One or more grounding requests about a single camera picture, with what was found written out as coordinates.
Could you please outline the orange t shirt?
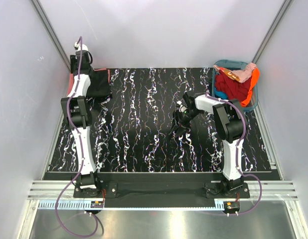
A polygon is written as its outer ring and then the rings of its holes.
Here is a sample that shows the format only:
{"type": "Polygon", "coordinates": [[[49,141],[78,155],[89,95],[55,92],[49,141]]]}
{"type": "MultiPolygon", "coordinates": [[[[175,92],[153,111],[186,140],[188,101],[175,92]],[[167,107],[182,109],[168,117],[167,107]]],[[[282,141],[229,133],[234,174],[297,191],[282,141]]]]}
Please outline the orange t shirt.
{"type": "Polygon", "coordinates": [[[238,96],[237,99],[242,107],[246,107],[252,98],[253,88],[256,86],[260,77],[260,71],[258,68],[254,69],[251,77],[244,83],[238,84],[238,96]]]}

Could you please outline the blue t shirt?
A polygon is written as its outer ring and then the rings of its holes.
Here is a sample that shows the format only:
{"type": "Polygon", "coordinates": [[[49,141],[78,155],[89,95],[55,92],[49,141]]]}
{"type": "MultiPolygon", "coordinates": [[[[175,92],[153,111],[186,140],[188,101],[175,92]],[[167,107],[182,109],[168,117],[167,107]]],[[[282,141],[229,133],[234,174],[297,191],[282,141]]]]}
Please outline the blue t shirt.
{"type": "Polygon", "coordinates": [[[228,96],[226,95],[226,93],[219,91],[216,89],[216,87],[214,88],[214,94],[217,98],[221,98],[223,100],[227,100],[228,96]]]}

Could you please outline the dark red t shirt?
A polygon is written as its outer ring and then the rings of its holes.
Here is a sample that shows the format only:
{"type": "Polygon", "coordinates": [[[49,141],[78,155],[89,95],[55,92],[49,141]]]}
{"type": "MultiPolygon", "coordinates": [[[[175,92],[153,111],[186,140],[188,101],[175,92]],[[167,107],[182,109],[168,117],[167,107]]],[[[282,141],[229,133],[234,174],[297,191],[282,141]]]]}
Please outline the dark red t shirt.
{"type": "Polygon", "coordinates": [[[226,93],[228,100],[237,99],[239,82],[229,79],[223,73],[216,75],[214,87],[226,93]]]}

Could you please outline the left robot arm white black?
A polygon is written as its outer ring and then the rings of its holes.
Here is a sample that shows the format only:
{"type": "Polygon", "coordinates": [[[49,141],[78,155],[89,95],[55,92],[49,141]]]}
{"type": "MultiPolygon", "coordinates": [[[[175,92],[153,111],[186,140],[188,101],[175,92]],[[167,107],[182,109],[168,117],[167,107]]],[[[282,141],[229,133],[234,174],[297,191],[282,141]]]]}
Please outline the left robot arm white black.
{"type": "Polygon", "coordinates": [[[102,192],[102,185],[96,176],[96,165],[92,156],[90,130],[91,112],[86,100],[91,85],[92,55],[84,45],[80,50],[75,47],[75,54],[70,56],[70,80],[67,97],[61,99],[65,123],[74,137],[78,156],[78,176],[75,178],[76,191],[86,192],[97,197],[102,192]]]}

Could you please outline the light pink t shirt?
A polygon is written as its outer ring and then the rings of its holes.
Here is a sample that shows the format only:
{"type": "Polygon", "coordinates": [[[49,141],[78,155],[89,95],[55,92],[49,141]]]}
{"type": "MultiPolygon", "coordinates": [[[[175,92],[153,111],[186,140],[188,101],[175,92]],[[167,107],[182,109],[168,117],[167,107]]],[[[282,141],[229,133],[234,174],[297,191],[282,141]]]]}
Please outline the light pink t shirt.
{"type": "Polygon", "coordinates": [[[224,73],[231,80],[237,81],[239,83],[244,83],[252,76],[252,73],[257,68],[257,65],[254,63],[249,63],[243,70],[230,70],[228,68],[220,67],[218,65],[213,65],[213,68],[218,73],[224,73]]]}

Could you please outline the aluminium rail front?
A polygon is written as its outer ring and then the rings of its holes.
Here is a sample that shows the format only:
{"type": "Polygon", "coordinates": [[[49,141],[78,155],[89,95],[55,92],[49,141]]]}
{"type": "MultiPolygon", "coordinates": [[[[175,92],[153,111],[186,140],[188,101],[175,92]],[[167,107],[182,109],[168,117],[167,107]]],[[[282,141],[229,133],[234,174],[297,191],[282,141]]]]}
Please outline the aluminium rail front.
{"type": "MultiPolygon", "coordinates": [[[[56,198],[68,183],[64,180],[35,180],[31,185],[28,198],[56,198]]],[[[247,181],[247,185],[252,200],[256,200],[259,194],[262,194],[262,200],[265,201],[298,199],[291,181],[262,181],[262,186],[259,186],[257,181],[247,181]]]]}

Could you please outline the aluminium frame post right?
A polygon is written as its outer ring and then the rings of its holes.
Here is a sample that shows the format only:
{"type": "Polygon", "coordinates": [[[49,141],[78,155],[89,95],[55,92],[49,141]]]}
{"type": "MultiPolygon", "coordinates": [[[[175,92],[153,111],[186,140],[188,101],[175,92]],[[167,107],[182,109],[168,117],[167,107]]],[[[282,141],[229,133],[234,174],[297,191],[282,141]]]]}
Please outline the aluminium frame post right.
{"type": "Polygon", "coordinates": [[[256,54],[254,55],[252,62],[255,64],[258,64],[259,59],[261,58],[263,52],[265,51],[267,45],[269,44],[270,40],[272,39],[274,33],[278,29],[280,23],[282,22],[283,18],[287,14],[289,8],[293,4],[294,0],[284,0],[282,5],[280,6],[277,14],[274,17],[274,20],[272,21],[269,29],[267,30],[260,46],[258,47],[258,50],[256,51],[256,54]]]}

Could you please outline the aluminium frame post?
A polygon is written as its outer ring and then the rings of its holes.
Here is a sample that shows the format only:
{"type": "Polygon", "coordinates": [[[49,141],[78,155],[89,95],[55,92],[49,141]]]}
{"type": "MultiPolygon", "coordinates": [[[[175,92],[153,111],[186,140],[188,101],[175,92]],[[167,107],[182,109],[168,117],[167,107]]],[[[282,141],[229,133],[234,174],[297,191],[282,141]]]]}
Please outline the aluminium frame post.
{"type": "Polygon", "coordinates": [[[65,64],[66,68],[70,71],[70,60],[68,55],[66,54],[63,46],[61,45],[60,40],[57,37],[55,30],[39,0],[30,0],[34,11],[36,12],[37,16],[40,19],[41,24],[43,25],[47,35],[49,36],[52,44],[54,45],[56,51],[58,52],[59,56],[61,57],[63,63],[65,64]]]}
{"type": "Polygon", "coordinates": [[[272,21],[269,29],[267,30],[260,46],[258,47],[258,50],[256,51],[256,54],[254,55],[252,62],[255,64],[258,64],[259,59],[261,58],[263,52],[265,51],[267,45],[269,44],[270,40],[272,39],[274,33],[278,29],[280,23],[282,22],[283,18],[287,14],[289,8],[293,4],[294,0],[284,0],[282,5],[280,6],[277,14],[274,17],[274,20],[272,21]]]}

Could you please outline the aluminium frame post left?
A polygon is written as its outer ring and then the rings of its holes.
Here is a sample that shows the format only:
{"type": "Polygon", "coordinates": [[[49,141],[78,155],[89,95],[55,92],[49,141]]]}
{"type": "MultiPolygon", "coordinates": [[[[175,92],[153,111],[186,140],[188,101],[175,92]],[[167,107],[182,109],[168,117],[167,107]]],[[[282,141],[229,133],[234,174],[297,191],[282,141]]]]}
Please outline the aluminium frame post left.
{"type": "Polygon", "coordinates": [[[66,68],[70,71],[70,60],[68,55],[66,54],[63,46],[61,45],[60,40],[57,37],[55,30],[39,0],[30,0],[34,11],[36,12],[37,16],[40,19],[41,24],[43,25],[47,35],[49,36],[52,44],[54,45],[56,51],[58,52],[59,56],[61,57],[63,63],[65,64],[66,68]]]}

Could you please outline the black t shirt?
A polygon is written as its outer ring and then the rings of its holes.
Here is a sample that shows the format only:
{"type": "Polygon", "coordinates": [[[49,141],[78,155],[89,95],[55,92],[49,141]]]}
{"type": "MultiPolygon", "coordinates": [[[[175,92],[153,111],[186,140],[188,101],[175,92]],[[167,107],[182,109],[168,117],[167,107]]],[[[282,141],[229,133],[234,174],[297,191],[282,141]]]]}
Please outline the black t shirt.
{"type": "Polygon", "coordinates": [[[89,77],[91,84],[86,94],[88,98],[106,98],[111,94],[109,69],[92,69],[89,77]]]}

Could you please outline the teal plastic laundry basket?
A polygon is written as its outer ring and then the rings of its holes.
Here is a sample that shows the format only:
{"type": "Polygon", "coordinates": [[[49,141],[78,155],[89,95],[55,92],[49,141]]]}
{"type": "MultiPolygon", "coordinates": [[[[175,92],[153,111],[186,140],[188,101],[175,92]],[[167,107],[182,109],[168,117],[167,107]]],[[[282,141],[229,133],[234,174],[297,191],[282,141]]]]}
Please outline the teal plastic laundry basket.
{"type": "Polygon", "coordinates": [[[259,77],[260,71],[254,63],[219,60],[213,66],[212,96],[238,99],[245,112],[253,111],[258,104],[259,77]]]}

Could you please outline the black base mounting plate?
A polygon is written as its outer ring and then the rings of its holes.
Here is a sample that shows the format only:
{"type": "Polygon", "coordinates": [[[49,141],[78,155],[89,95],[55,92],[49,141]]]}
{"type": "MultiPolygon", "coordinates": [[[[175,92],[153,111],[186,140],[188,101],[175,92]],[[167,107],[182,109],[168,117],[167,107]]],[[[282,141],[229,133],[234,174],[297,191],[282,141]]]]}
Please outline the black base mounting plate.
{"type": "Polygon", "coordinates": [[[214,207],[216,199],[249,199],[248,185],[227,191],[222,173],[98,173],[106,208],[214,207]]]}

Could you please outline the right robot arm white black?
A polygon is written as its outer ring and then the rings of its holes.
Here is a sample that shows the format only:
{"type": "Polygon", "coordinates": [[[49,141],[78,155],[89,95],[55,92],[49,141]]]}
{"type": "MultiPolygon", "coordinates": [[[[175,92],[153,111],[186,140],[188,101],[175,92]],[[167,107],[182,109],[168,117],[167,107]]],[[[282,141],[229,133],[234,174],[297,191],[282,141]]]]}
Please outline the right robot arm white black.
{"type": "Polygon", "coordinates": [[[217,135],[223,141],[224,167],[221,182],[214,191],[207,192],[214,196],[222,193],[225,197],[233,197],[244,184],[241,154],[247,123],[240,102],[237,99],[215,98],[208,93],[184,93],[182,98],[182,101],[177,102],[176,110],[172,114],[168,137],[177,138],[188,133],[191,128],[190,122],[197,115],[203,112],[213,114],[217,135]]]}

